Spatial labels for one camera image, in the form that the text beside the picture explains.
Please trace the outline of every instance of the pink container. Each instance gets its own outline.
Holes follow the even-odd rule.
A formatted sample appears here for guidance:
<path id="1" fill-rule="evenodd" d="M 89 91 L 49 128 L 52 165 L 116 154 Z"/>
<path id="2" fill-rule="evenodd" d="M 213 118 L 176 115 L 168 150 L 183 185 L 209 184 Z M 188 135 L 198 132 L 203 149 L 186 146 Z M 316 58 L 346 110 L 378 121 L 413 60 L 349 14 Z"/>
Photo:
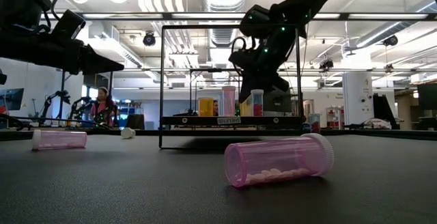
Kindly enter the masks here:
<path id="1" fill-rule="evenodd" d="M 226 86 L 223 90 L 223 116 L 235 116 L 235 90 L 234 86 Z"/>
<path id="2" fill-rule="evenodd" d="M 86 132 L 41 131 L 33 132 L 32 150 L 85 148 Z"/>
<path id="3" fill-rule="evenodd" d="M 333 164 L 333 148 L 319 134 L 235 143 L 225 151 L 225 173 L 234 187 L 321 176 Z"/>

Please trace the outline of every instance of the shelf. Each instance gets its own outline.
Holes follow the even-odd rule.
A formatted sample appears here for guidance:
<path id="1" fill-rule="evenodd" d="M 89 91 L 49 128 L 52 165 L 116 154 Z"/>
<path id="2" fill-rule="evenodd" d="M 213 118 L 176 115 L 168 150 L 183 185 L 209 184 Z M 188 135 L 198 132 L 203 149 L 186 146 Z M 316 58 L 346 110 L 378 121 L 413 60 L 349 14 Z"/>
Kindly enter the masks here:
<path id="1" fill-rule="evenodd" d="M 162 117 L 162 125 L 239 126 L 302 124 L 301 117 Z"/>

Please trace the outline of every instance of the dark gray table surface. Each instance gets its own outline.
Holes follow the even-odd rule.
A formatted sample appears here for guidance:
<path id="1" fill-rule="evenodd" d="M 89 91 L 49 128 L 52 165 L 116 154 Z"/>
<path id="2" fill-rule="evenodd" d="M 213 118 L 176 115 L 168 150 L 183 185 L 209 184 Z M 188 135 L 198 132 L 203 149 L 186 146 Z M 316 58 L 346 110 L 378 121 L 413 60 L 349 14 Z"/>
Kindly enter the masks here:
<path id="1" fill-rule="evenodd" d="M 0 223 L 437 223 L 436 142 L 328 139 L 323 178 L 242 190 L 222 154 L 160 151 L 157 137 L 36 153 L 0 142 Z"/>

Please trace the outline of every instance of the yellow container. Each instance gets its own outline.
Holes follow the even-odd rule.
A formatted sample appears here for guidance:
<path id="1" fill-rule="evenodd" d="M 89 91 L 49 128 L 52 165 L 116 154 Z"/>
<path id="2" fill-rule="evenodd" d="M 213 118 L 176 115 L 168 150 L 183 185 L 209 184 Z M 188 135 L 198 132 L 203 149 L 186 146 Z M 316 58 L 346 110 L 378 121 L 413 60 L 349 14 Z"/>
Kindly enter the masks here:
<path id="1" fill-rule="evenodd" d="M 199 99 L 199 116 L 212 116 L 214 113 L 214 99 L 200 98 Z"/>
<path id="2" fill-rule="evenodd" d="M 252 109 L 252 95 L 250 95 L 241 105 L 240 105 L 240 115 L 241 116 L 253 116 Z"/>

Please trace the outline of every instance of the person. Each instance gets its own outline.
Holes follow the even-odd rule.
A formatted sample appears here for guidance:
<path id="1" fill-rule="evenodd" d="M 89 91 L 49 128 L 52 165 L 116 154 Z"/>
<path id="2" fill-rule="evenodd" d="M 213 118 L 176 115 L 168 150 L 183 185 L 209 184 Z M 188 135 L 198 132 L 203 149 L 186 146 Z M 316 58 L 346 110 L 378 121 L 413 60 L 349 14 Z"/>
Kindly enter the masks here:
<path id="1" fill-rule="evenodd" d="M 104 123 L 112 127 L 114 125 L 112 117 L 115 115 L 115 103 L 112 101 L 108 89 L 100 87 L 98 89 L 97 102 L 91 108 L 91 119 L 94 119 L 99 112 L 104 111 L 107 107 L 111 110 L 110 117 L 108 117 L 109 111 L 104 112 L 103 120 Z"/>
<path id="2" fill-rule="evenodd" d="M 214 100 L 214 106 L 212 110 L 213 116 L 219 116 L 219 102 L 217 100 Z"/>

